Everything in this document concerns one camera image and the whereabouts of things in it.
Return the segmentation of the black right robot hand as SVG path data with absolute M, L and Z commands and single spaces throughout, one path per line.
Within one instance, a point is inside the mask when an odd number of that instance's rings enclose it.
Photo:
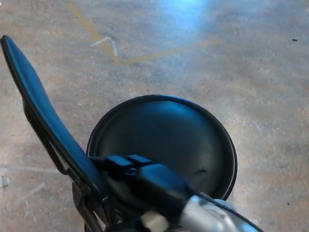
M 107 172 L 125 183 L 132 194 L 170 220 L 178 219 L 192 197 L 185 179 L 164 164 L 138 155 L 107 156 Z

